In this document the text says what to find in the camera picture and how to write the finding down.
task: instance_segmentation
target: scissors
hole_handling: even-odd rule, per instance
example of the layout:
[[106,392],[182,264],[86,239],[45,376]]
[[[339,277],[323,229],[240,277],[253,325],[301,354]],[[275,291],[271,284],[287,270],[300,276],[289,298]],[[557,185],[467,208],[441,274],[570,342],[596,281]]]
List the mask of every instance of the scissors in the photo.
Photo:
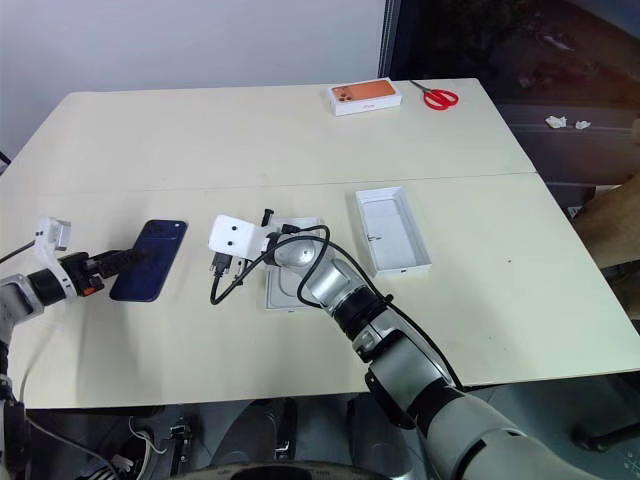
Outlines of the scissors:
[[424,104],[433,110],[447,110],[458,103],[458,96],[449,90],[431,89],[423,87],[418,82],[409,80],[416,87],[422,90],[422,100]]

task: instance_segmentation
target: blue smartphone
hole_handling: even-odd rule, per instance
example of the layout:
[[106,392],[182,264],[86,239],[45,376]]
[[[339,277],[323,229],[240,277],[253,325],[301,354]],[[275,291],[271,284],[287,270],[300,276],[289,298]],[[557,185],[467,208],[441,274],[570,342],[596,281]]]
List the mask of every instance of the blue smartphone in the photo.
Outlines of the blue smartphone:
[[181,220],[145,223],[133,246],[143,258],[118,275],[109,296],[122,302],[153,302],[158,298],[186,231],[187,224]]

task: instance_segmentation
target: wall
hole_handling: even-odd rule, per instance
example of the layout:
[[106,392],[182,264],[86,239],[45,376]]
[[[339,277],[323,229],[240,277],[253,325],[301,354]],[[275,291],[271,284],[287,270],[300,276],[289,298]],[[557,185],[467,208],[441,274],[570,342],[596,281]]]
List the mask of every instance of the wall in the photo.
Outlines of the wall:
[[375,78],[384,0],[0,0],[0,151],[69,92]]

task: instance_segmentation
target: phone box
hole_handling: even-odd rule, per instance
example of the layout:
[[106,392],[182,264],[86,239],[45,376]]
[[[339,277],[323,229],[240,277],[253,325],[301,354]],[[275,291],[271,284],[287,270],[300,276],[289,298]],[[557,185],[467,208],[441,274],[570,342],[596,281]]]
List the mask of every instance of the phone box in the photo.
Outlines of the phone box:
[[402,94],[389,78],[336,85],[327,89],[331,108],[336,116],[397,107]]

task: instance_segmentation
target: white tray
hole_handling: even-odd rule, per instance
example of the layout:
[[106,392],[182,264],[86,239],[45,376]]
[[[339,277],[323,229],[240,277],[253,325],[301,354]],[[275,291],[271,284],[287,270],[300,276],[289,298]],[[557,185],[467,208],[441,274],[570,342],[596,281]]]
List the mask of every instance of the white tray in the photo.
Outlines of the white tray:
[[375,273],[431,268],[431,259],[402,187],[356,192]]

